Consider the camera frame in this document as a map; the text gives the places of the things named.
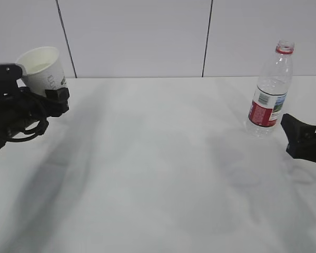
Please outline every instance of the white table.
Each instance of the white table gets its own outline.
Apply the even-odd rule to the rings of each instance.
[[[255,77],[69,80],[0,152],[0,253],[316,253],[316,164],[244,132]],[[316,124],[316,76],[285,111]]]

